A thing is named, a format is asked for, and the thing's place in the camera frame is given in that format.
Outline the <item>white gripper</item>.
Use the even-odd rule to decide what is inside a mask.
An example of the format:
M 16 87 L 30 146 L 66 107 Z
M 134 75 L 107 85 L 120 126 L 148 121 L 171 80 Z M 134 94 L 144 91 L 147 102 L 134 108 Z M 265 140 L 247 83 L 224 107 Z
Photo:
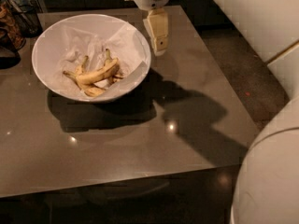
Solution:
M 143 20 L 156 56 L 163 55 L 168 48 L 168 14 L 163 7 L 169 0 L 124 0 L 134 1 L 141 10 L 149 11 Z

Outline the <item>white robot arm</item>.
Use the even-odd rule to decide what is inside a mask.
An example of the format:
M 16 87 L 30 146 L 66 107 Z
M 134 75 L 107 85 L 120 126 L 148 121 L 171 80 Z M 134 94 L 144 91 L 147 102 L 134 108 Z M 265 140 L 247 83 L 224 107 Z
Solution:
M 214 0 L 290 101 L 249 147 L 230 224 L 299 224 L 299 0 Z

